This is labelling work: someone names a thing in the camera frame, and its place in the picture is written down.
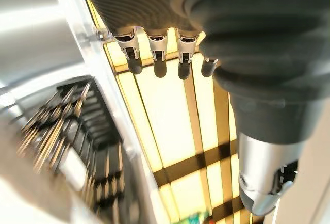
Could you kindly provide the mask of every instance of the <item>silver metal surface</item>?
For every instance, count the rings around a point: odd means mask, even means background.
[[[305,142],[278,145],[239,135],[239,185],[254,201],[252,211],[264,215],[271,211],[293,182],[283,184],[280,192],[271,194],[274,176],[284,165],[297,161]]]
[[[67,22],[84,62],[91,75],[95,77],[97,86],[123,139],[123,146],[132,161],[131,164],[138,181],[138,195],[143,202],[143,211],[145,211],[149,223],[169,223],[153,174],[150,168],[145,166],[147,165],[146,159],[116,78],[104,53],[103,44],[100,41],[84,39],[84,37],[93,35],[95,31],[86,1],[59,0],[59,2],[64,9]]]
[[[57,0],[1,0],[0,23],[0,81],[6,86],[83,62]]]
[[[120,37],[114,37],[115,40],[117,41],[120,49],[122,52],[125,54],[125,57],[127,60],[130,60],[130,55],[127,53],[127,48],[132,48],[134,52],[134,58],[135,60],[139,59],[140,57],[140,49],[139,49],[139,41],[138,41],[138,36],[136,35],[136,29],[134,28],[131,32],[131,34],[126,34],[123,37],[130,37],[129,41],[120,41]]]
[[[162,39],[156,40],[153,37],[149,37],[149,45],[150,50],[153,55],[154,61],[157,60],[156,51],[162,51],[162,61],[166,60],[166,53],[167,53],[167,33],[164,35]]]
[[[189,54],[188,64],[191,62],[191,58],[195,53],[195,47],[197,44],[197,37],[183,37],[179,33],[178,37],[178,56],[179,56],[179,62],[183,63],[183,55],[184,53]],[[183,39],[194,39],[194,41],[191,42],[185,42]]]

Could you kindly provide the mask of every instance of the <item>black rubber sleeve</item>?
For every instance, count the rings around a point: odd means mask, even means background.
[[[330,94],[330,0],[170,0],[201,28],[236,124],[271,143],[307,139]]]
[[[128,68],[133,74],[140,74],[142,72],[142,61],[139,57],[138,59],[131,58],[127,60]]]
[[[213,72],[215,71],[217,66],[217,63],[215,63],[213,60],[205,61],[203,60],[201,73],[204,77],[210,77],[213,75]]]
[[[154,61],[154,72],[158,78],[163,78],[166,75],[166,60]]]
[[[182,80],[185,80],[189,77],[190,74],[190,68],[191,68],[191,63],[180,63],[179,62],[179,67],[178,67],[178,75],[179,78]]]

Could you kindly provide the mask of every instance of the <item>illuminated ceiling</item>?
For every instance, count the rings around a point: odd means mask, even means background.
[[[97,28],[105,28],[87,0]],[[199,42],[205,37],[201,34]],[[216,223],[261,223],[239,198],[239,161],[234,114],[228,93],[201,75],[204,57],[196,48],[192,73],[177,75],[175,30],[168,33],[167,74],[157,78],[148,39],[138,30],[142,73],[128,71],[116,42],[104,45],[160,196],[172,222],[209,211]]]

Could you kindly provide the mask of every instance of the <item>ceiling light panel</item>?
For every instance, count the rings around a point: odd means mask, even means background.
[[[204,56],[196,53],[192,58],[192,70],[194,77],[197,108],[202,133],[203,150],[209,150],[218,146],[216,109],[213,93],[212,77],[205,78],[201,74]]]
[[[238,175],[239,175],[239,160],[238,155],[234,154],[230,160],[232,164],[232,192],[233,198],[239,196],[239,184],[238,184]]]
[[[151,169],[153,172],[158,171],[162,168],[161,159],[134,76],[130,72],[127,72],[120,74],[118,79]]]
[[[196,154],[184,83],[177,76],[177,67],[177,59],[168,61],[164,78],[157,78],[153,67],[136,75],[164,167]]]
[[[165,208],[170,216],[171,222],[178,222],[180,220],[180,216],[176,209],[176,203],[173,198],[173,193],[170,184],[162,186],[159,189],[159,192],[165,205]]]
[[[197,39],[197,46],[201,43],[201,41],[205,38],[205,32],[202,31],[200,33],[200,35],[198,36],[198,39]]]
[[[240,224],[240,218],[241,218],[241,211],[237,211],[234,213],[234,224]]]
[[[199,171],[173,181],[171,188],[181,219],[206,210]]]
[[[219,220],[216,224],[226,224],[226,219]]]
[[[228,101],[229,101],[229,138],[230,141],[232,141],[237,138],[237,135],[236,135],[234,112],[233,112],[232,104],[230,103],[230,94],[228,94]]]
[[[220,162],[216,162],[206,167],[207,180],[210,190],[212,208],[223,203],[222,180]]]
[[[149,40],[146,36],[146,33],[143,29],[139,29],[137,32],[139,48],[140,48],[140,57],[141,60],[152,58],[152,54],[150,52]],[[121,51],[117,42],[110,42],[106,44],[106,49],[109,51],[111,60],[113,65],[120,66],[127,64],[126,57],[124,53]],[[176,45],[176,37],[174,28],[170,28],[168,31],[168,42],[167,42],[167,54],[173,53],[177,51]]]

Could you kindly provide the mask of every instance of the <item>ribbed rubber cover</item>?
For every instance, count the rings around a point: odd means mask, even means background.
[[[91,0],[105,25],[114,35],[127,28],[142,26],[147,30],[176,27],[195,30],[185,18],[175,14],[169,0]]]

